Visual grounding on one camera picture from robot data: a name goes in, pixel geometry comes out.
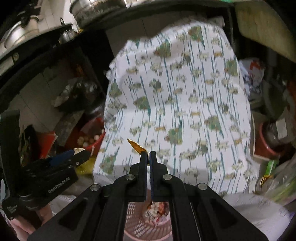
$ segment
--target plastic container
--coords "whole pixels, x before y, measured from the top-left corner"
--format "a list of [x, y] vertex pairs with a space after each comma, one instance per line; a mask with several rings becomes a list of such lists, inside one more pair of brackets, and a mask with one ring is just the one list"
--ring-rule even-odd
[[145, 202], [128, 203], [124, 233], [135, 241], [162, 241], [172, 235], [170, 214], [167, 215], [167, 221], [158, 223], [157, 227], [145, 223], [143, 214], [150, 202], [150, 190], [147, 190]]

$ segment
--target wooden board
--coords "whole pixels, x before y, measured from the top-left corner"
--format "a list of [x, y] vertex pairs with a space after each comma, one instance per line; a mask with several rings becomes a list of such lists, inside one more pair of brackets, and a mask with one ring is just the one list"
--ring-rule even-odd
[[296, 44], [280, 16], [264, 1], [235, 3], [240, 33], [296, 63]]

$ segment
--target metal screw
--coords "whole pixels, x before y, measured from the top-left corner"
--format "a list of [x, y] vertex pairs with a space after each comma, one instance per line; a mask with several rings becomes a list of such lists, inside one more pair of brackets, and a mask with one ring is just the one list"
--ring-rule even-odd
[[126, 175], [126, 180], [131, 181], [131, 180], [134, 180], [134, 178], [135, 178], [135, 176], [133, 174], [127, 174]]
[[199, 183], [199, 184], [197, 185], [197, 187], [198, 187], [200, 190], [206, 190], [206, 189], [207, 189], [207, 184]]
[[90, 186], [90, 189], [93, 191], [93, 192], [96, 192], [100, 189], [100, 185], [98, 184], [93, 184]]
[[169, 181], [169, 180], [172, 179], [172, 176], [170, 174], [164, 174], [163, 179], [166, 180], [166, 181]]

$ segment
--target tiled wall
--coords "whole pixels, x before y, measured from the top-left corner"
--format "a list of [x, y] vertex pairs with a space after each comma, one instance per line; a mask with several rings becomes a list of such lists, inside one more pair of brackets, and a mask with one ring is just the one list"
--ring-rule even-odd
[[194, 12], [168, 12], [139, 18], [130, 22], [123, 23], [106, 31], [109, 43], [116, 56], [121, 48], [124, 47], [128, 39], [139, 37], [153, 37], [167, 25], [174, 23], [182, 17], [195, 15]]
[[62, 117], [52, 101], [74, 75], [64, 60], [36, 75], [14, 99], [7, 110], [20, 110], [20, 128], [32, 124], [36, 131], [52, 131]]
[[65, 24], [72, 23], [73, 29], [77, 30], [74, 16], [69, 12], [69, 9], [71, 6], [70, 0], [44, 0], [44, 1], [49, 2], [49, 6], [52, 11], [54, 23], [56, 26], [61, 25], [60, 17], [62, 17]]
[[41, 5], [40, 10], [40, 16], [42, 16], [44, 19], [40, 19], [38, 23], [39, 31], [45, 31], [50, 28], [53, 28], [56, 26], [56, 23], [54, 21], [54, 17], [52, 14], [52, 10], [49, 5], [49, 0], [44, 0]]

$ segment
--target printed fabric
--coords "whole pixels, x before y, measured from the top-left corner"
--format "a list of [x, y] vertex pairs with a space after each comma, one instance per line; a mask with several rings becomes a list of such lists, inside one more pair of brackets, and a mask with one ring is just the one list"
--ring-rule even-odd
[[156, 151], [170, 174], [217, 193], [243, 192], [255, 178], [245, 158], [250, 105], [222, 28], [183, 19], [151, 39], [129, 40], [107, 78], [96, 182], [112, 183], [139, 162], [126, 138]]

